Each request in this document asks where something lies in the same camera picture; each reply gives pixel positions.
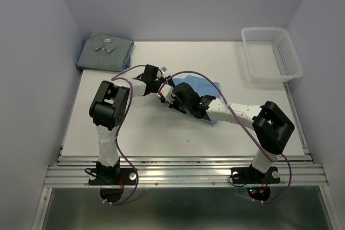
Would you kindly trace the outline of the light blue long sleeve shirt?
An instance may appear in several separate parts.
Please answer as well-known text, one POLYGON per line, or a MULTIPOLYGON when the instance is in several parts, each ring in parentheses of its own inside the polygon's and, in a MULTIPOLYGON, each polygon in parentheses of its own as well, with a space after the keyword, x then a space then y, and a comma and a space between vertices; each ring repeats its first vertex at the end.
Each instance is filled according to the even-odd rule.
POLYGON ((182 84, 182 87, 177 87, 177 95, 181 101, 191 100, 192 106, 190 108, 191 115, 195 119, 200 119, 209 125, 216 125, 217 120, 210 120, 206 114, 206 107, 210 102, 216 98, 220 98, 219 92, 206 79, 193 75, 187 75, 185 78, 173 78, 175 86, 182 84))

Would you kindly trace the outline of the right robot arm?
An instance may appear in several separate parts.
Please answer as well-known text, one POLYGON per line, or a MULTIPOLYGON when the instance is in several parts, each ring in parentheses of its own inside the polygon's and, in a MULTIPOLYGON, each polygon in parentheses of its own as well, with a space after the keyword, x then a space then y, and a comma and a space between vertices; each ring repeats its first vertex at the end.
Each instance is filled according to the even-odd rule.
POLYGON ((250 166, 232 170, 234 185, 259 184, 263 181, 279 183, 273 177, 278 170, 272 166, 289 141, 295 126, 274 102, 262 106, 227 103, 211 95, 199 96, 183 82, 176 86, 165 85, 159 93, 170 108, 208 121, 223 121, 240 125, 246 133, 255 132, 258 151, 250 166))

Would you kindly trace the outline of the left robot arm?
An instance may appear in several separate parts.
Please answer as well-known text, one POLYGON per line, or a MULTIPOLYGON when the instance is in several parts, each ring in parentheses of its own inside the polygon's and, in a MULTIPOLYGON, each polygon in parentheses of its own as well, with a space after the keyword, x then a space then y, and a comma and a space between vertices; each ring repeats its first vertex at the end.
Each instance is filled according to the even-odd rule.
POLYGON ((152 65, 145 65, 144 71, 132 78, 123 77, 124 72, 111 81, 102 81, 89 108, 89 115, 96 126, 99 156, 95 168, 86 168, 88 184, 94 186, 137 183, 137 170, 133 164, 120 168, 118 136, 128 108, 134 97, 157 93, 165 82, 163 71, 152 65))

